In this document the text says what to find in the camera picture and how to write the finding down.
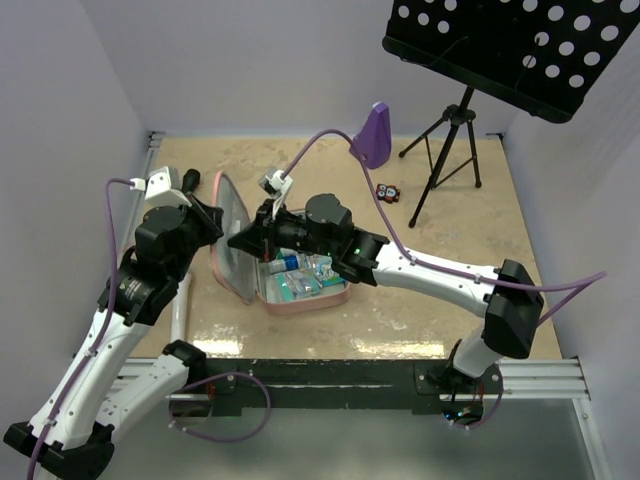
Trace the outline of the white blue small bottle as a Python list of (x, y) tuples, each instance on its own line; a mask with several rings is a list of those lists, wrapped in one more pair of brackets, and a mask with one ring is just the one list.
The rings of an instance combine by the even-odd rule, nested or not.
[(300, 255), (288, 255), (268, 263), (268, 270), (271, 274), (299, 270), (304, 267), (305, 259)]

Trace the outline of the pink medicine kit case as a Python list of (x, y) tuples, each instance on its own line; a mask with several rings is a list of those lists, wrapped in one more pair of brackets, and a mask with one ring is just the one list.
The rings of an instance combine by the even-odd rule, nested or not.
[(295, 299), (284, 293), (284, 283), (276, 280), (267, 264), (230, 248), (229, 237), (249, 225), (249, 212), (231, 178), (223, 171), (214, 177), (212, 201), (223, 210), (223, 237), (210, 249), (210, 265), (216, 281), (251, 305), (261, 303), (274, 316), (298, 315), (345, 304), (351, 294), (349, 284), (318, 289), (305, 298)]

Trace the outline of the teal topped zip bag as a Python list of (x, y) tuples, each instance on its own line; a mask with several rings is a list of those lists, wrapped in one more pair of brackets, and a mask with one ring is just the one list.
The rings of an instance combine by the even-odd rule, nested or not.
[(295, 270), (279, 273), (276, 283), (284, 302), (293, 302), (317, 295), (320, 285), (308, 270)]

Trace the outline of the large blue packet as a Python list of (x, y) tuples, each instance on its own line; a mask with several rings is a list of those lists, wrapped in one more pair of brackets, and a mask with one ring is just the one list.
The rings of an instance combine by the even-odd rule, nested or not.
[(332, 258), (330, 256), (313, 255), (311, 264), (314, 277), (322, 288), (338, 285), (344, 279), (333, 270)]

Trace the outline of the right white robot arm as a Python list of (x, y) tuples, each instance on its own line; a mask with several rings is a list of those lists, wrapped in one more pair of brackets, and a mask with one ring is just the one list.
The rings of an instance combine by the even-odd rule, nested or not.
[(498, 360), (529, 357), (544, 305), (522, 264), (463, 264), (407, 250), (357, 227), (351, 211), (333, 194), (312, 197), (301, 213), (275, 209), (266, 200), (228, 244), (264, 261), (282, 248), (326, 256), (349, 283), (414, 291), (482, 319), (482, 326), (457, 344), (445, 369), (448, 386), (459, 393), (469, 392)]

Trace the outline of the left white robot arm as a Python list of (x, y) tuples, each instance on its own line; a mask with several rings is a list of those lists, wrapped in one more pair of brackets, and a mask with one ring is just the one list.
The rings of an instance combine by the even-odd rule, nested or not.
[(204, 353), (175, 340), (149, 373), (118, 397), (109, 394), (131, 352), (176, 297), (197, 251), (224, 235), (222, 208), (194, 195), (187, 200), (144, 215), (134, 245), (107, 280), (87, 336), (63, 379), (30, 420), (6, 431), (4, 442), (30, 460), (28, 478), (98, 478), (125, 427), (164, 396), (179, 389), (196, 392), (205, 385)]

